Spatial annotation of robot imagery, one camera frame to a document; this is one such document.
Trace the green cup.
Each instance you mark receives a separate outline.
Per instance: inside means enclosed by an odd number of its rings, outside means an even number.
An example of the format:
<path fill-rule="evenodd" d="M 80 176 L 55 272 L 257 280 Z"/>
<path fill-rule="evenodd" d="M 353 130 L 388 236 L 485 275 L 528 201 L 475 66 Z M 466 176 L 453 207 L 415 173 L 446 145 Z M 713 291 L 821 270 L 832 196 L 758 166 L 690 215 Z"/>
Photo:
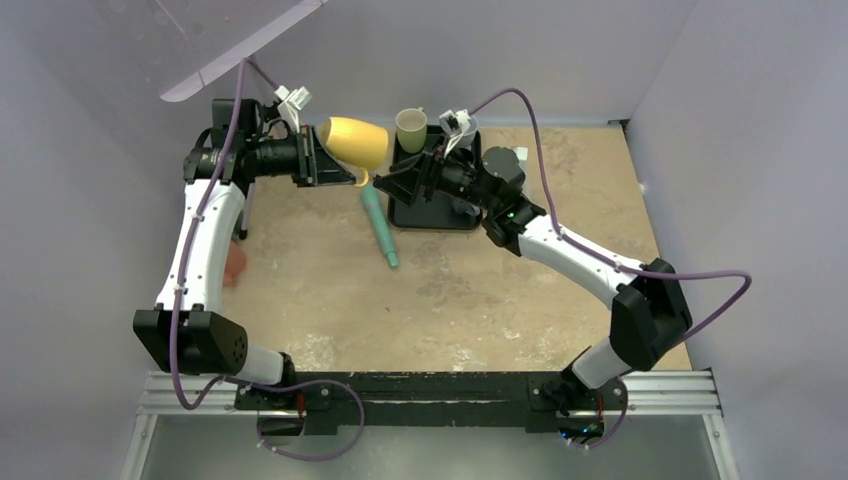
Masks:
<path fill-rule="evenodd" d="M 396 139 L 407 153 L 418 153 L 424 146 L 428 117 L 422 107 L 407 108 L 395 117 Z"/>

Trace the white mug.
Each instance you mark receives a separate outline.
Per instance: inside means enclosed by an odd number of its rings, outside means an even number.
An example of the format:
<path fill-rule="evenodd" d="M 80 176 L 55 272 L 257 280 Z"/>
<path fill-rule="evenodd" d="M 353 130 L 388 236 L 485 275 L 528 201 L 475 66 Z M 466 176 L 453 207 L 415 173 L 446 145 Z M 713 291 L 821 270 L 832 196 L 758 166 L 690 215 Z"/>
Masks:
<path fill-rule="evenodd" d="M 476 138 L 478 125 L 477 120 L 473 115 L 470 115 L 466 110 L 462 110 L 456 114 L 460 136 L 455 142 L 456 148 L 470 148 Z"/>

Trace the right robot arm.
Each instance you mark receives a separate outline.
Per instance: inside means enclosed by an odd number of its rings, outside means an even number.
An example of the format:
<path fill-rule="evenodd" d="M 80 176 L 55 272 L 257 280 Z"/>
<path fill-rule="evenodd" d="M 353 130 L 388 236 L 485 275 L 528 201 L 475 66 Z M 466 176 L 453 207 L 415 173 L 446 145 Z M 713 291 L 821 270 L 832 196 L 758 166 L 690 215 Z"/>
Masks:
<path fill-rule="evenodd" d="M 528 199 L 524 182 L 517 153 L 493 147 L 479 159 L 459 151 L 421 152 L 391 166 L 374 185 L 408 206 L 440 193 L 481 209 L 493 244 L 550 267 L 610 310 L 608 336 L 562 373 L 564 399 L 584 407 L 608 381 L 652 369 L 691 328 L 691 314 L 668 262 L 644 264 L 574 234 Z"/>

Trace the yellow mug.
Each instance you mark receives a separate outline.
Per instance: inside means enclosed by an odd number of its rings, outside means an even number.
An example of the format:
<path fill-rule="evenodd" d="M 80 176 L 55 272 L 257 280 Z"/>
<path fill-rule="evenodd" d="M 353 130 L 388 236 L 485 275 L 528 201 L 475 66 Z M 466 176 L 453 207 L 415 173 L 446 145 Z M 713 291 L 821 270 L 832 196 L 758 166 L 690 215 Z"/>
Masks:
<path fill-rule="evenodd" d="M 336 159 L 358 168 L 365 187 L 370 174 L 383 164 L 389 150 L 388 131 L 378 125 L 349 117 L 329 117 L 316 127 L 319 141 Z"/>

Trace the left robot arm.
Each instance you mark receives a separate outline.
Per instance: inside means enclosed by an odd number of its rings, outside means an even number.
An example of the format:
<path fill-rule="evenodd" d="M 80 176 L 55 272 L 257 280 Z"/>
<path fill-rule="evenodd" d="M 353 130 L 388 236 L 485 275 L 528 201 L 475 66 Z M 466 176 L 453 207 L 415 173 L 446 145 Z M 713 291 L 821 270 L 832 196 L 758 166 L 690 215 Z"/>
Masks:
<path fill-rule="evenodd" d="M 172 265 L 153 307 L 136 311 L 133 331 L 163 371 L 260 384 L 260 397 L 284 409 L 298 395 L 290 357 L 253 343 L 221 313 L 228 252 L 234 238 L 246 236 L 241 222 L 257 179 L 287 176 L 298 187 L 318 187 L 352 185 L 356 177 L 309 125 L 272 138 L 265 129 L 279 119 L 257 100 L 213 101 L 212 125 L 183 163 L 184 213 Z"/>

